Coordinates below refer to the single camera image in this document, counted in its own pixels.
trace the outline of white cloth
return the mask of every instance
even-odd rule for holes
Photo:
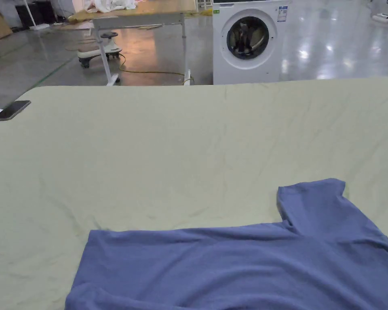
[[[135,0],[84,0],[84,9],[89,13],[133,10],[136,7]]]

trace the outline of t-shirt sleeve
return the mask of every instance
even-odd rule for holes
[[[388,238],[378,227],[343,197],[344,190],[345,182],[334,178],[279,187],[283,223],[300,235],[388,246]]]

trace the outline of washing machine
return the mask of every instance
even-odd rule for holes
[[[213,82],[277,82],[291,0],[213,1]]]

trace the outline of blue t-shirt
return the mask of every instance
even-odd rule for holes
[[[388,238],[344,188],[280,187],[280,223],[92,230],[66,310],[388,309]]]

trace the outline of washing machine label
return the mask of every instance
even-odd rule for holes
[[[277,16],[277,22],[286,21],[287,6],[279,6],[279,14]]]

